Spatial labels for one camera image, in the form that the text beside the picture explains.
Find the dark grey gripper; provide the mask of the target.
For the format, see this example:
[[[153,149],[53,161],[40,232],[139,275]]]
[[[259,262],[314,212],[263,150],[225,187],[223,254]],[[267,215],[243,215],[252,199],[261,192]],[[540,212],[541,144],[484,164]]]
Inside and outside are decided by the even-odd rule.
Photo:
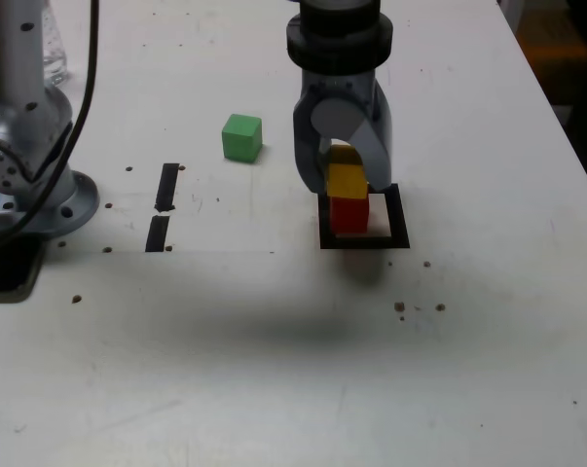
[[[326,191],[330,141],[347,142],[360,157],[375,190],[391,184],[391,115],[371,69],[352,75],[302,70],[302,90],[293,111],[294,156],[298,173],[314,194]]]

